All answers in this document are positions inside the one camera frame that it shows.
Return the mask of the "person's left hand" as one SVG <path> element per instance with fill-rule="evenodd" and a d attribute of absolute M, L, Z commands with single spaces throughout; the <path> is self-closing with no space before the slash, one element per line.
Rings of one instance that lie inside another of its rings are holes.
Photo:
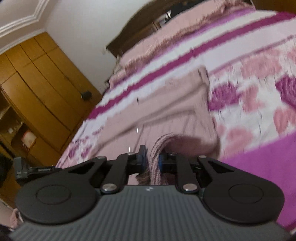
<path fill-rule="evenodd" d="M 23 218 L 17 208 L 15 208 L 10 216 L 11 228 L 16 229 L 23 224 Z"/>

